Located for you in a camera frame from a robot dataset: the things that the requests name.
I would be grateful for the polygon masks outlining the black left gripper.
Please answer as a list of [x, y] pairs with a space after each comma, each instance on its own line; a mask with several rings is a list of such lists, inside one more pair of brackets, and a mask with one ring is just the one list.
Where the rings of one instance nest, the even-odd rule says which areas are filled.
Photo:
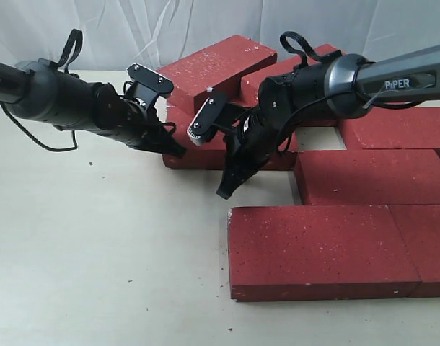
[[158, 118], [155, 103], [160, 96], [140, 83], [132, 83], [124, 95], [119, 95], [111, 84], [98, 87], [93, 112], [97, 134], [132, 149], [183, 158], [186, 147]]

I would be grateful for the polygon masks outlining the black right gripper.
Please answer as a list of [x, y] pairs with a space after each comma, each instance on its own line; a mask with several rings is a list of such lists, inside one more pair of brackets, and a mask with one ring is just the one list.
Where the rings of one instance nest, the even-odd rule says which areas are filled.
[[288, 137], [288, 133], [282, 133], [265, 118], [259, 107], [246, 110], [239, 117], [233, 133], [225, 137], [225, 167], [216, 194], [229, 199], [237, 188], [268, 163], [272, 155], [278, 153]]

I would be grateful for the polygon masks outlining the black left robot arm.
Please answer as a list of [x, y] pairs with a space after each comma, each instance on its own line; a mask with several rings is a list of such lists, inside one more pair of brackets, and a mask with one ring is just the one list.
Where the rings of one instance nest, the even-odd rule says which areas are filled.
[[155, 107], [174, 84], [139, 63], [127, 69], [119, 95], [110, 83], [85, 82], [40, 59], [16, 66], [0, 62], [0, 106], [14, 122], [32, 120], [59, 131], [87, 131], [127, 147], [181, 159], [184, 146], [174, 138], [174, 122], [162, 122]]

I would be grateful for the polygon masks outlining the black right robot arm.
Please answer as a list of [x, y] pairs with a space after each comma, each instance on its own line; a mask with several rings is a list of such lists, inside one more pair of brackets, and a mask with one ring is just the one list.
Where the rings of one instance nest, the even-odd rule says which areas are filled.
[[282, 43], [301, 61], [290, 72], [268, 76], [258, 103], [226, 135], [226, 157], [216, 194], [224, 199], [269, 161], [302, 123], [357, 119], [373, 107], [403, 109], [440, 100], [440, 44], [383, 61], [332, 50], [319, 54], [306, 41]]

